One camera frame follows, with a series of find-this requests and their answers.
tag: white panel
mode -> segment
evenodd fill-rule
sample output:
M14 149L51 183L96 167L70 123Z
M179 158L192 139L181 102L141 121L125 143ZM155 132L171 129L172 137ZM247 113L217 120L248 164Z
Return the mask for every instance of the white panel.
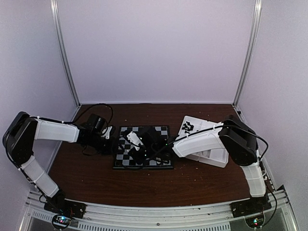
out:
M0 0L0 136L19 111L70 120L75 106L65 79L49 0ZM54 141L36 141L47 168ZM0 230L14 231L29 184L0 145Z
M263 2L260 30L240 108L270 145L275 186L285 185L301 230L308 198L308 1Z
M231 103L254 0L59 0L82 103Z

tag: brown wooden surface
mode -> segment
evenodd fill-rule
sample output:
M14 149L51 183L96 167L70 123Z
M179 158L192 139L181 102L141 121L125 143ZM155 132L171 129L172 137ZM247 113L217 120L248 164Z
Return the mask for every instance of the brown wooden surface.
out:
M88 106L82 106L79 112ZM235 114L231 105L117 104L112 124L119 126L169 125L176 135L185 115L214 122ZM90 109L106 119L105 106ZM174 170L112 170L113 157L84 156L78 144L63 143L50 171L68 199L121 206L206 205L249 197L241 168L229 158L225 168L186 158L175 160Z

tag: chessboard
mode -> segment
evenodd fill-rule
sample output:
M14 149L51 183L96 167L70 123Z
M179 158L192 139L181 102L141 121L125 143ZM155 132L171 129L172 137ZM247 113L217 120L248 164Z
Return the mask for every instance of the chessboard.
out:
M124 137L124 132L134 131L138 133L143 128L143 126L138 127L120 127L118 150L115 155L115 162L113 169L133 169L139 168L142 165L137 164L133 158L128 154L128 152L134 148L133 144L130 144ZM160 132L163 139L168 139L170 136L168 126L156 126L156 131ZM159 160L150 160L149 163L143 167L143 169L173 169L173 160L168 161L168 163L160 162Z

